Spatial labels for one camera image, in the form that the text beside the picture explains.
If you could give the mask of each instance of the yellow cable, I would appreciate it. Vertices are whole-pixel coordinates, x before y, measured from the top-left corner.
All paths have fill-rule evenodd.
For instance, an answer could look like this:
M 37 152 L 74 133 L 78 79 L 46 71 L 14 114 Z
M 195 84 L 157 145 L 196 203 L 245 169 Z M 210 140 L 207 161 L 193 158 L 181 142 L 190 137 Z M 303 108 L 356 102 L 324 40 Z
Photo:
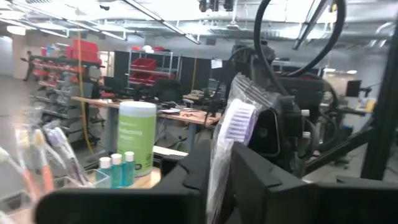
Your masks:
M 79 69 L 80 97 L 85 97 L 84 96 L 84 91 L 83 91 L 83 71 L 82 71 L 83 68 L 81 66 L 81 43 L 80 43 L 80 41 L 81 41 L 81 33 L 80 33 L 79 26 L 77 27 L 77 39 L 78 39 L 78 42 L 77 42 L 77 57 L 78 57 L 78 67 L 79 67 L 78 69 Z M 81 102 L 81 113 L 82 113 L 81 117 L 82 117 L 82 122 L 83 122 L 83 134 L 84 134 L 84 137 L 85 137 L 85 141 L 86 141 L 87 147 L 90 150 L 90 152 L 92 153 L 92 155 L 98 159 L 97 155 L 94 153 L 93 147 L 91 146 L 91 143 L 90 143 L 90 140 L 89 140 L 89 137 L 88 137 L 88 127 L 87 127 L 88 122 L 87 122 L 87 118 L 86 118 L 86 106 L 85 106 L 84 102 Z
M 198 51 L 195 52 L 195 61 L 193 63 L 193 74 L 192 74 L 192 85 L 191 85 L 191 92 L 193 90 L 193 86 L 195 84 L 195 76 L 197 74 L 197 58 L 198 58 Z

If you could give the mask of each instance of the toothbrush head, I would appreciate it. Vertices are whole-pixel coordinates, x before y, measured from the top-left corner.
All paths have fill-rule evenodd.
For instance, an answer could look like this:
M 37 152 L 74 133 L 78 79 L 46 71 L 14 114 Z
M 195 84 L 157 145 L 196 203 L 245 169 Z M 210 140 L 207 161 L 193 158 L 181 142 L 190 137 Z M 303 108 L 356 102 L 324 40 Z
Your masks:
M 5 149 L 0 147 L 0 162 L 5 162 L 9 158 L 10 158 L 10 154 Z
M 47 136 L 49 137 L 49 141 L 50 141 L 50 143 L 51 143 L 52 146 L 57 147 L 57 146 L 59 146 L 59 145 L 62 144 L 62 142 L 59 141 L 59 139 L 58 139 L 57 134 L 56 134 L 55 131 L 50 131 L 50 132 L 47 134 Z
M 42 130 L 40 130 L 40 129 L 35 130 L 34 141 L 35 141 L 36 146 L 39 146 L 39 147 L 45 146 L 46 140 L 45 140 L 45 136 L 44 136 L 44 133 L 42 132 Z
M 27 130 L 16 130 L 17 147 L 29 147 L 29 132 Z
M 56 127 L 54 128 L 54 131 L 57 133 L 57 138 L 59 140 L 62 140 L 63 142 L 67 142 L 68 138 L 66 137 L 66 135 L 63 133 L 62 129 L 60 127 Z

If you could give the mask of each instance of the black metal frame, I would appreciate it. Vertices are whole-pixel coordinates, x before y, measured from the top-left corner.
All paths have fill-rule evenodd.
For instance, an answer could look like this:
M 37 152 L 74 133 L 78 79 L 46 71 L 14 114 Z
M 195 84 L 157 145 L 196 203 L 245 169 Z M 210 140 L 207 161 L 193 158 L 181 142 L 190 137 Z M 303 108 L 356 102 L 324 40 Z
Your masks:
M 361 178 L 382 180 L 398 123 L 398 26 L 392 37 L 388 61 L 372 118 L 359 133 L 307 164 L 306 174 L 368 143 Z

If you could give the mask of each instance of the desk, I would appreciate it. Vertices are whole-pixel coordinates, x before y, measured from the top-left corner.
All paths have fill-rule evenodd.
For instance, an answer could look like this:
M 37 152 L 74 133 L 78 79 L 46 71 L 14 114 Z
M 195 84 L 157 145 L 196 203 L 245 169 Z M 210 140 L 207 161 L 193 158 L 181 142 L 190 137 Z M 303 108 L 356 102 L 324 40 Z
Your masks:
M 187 95 L 183 95 L 182 98 L 188 99 L 188 100 L 201 100 L 203 99 L 203 96 L 198 96 L 198 95 L 192 95 L 192 94 L 187 94 Z
M 119 103 L 108 103 L 108 100 L 99 100 L 99 99 L 88 99 L 79 96 L 73 96 L 73 100 L 77 100 L 84 103 L 89 103 L 92 105 L 102 106 L 107 108 L 108 111 L 106 113 L 106 121 L 105 121 L 105 150 L 106 152 L 115 153 L 117 151 L 116 147 L 116 133 L 118 132 L 117 123 L 118 123 L 118 113 L 119 113 Z M 188 123 L 188 133 L 186 144 L 189 149 L 193 148 L 195 144 L 195 135 L 197 131 L 198 125 L 203 125 L 205 121 L 206 112 L 204 111 L 181 111 L 179 115 L 167 115 L 167 114 L 159 114 L 158 117 L 170 119 L 174 121 L 183 121 Z M 216 122 L 218 122 L 221 118 L 221 114 L 217 113 L 216 117 L 213 118 L 209 116 L 207 118 L 206 126 L 210 126 Z

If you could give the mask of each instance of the workbench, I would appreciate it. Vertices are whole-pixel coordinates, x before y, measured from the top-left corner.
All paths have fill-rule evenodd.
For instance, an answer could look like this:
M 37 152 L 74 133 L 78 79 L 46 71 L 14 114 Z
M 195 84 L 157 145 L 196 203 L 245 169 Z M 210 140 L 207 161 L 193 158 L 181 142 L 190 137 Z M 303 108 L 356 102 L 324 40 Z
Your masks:
M 116 139 L 118 133 L 118 114 L 119 114 L 120 102 L 110 102 L 109 100 L 100 100 L 100 99 L 89 99 L 79 96 L 73 96 L 71 97 L 71 99 L 108 109 L 105 121 L 104 146 L 107 153 L 109 152 L 116 153 L 117 152 Z M 189 149 L 192 149 L 195 144 L 195 135 L 197 131 L 197 126 L 203 125 L 203 123 L 205 122 L 205 116 L 206 116 L 205 111 L 184 111 L 184 110 L 182 110 L 178 115 L 162 114 L 162 113 L 158 114 L 158 117 L 160 118 L 188 123 L 187 140 L 185 141 L 185 144 Z M 218 122 L 220 118 L 221 118 L 220 113 L 217 113 L 215 117 L 211 117 L 209 115 L 205 126 L 206 127 L 211 126 L 212 124 Z

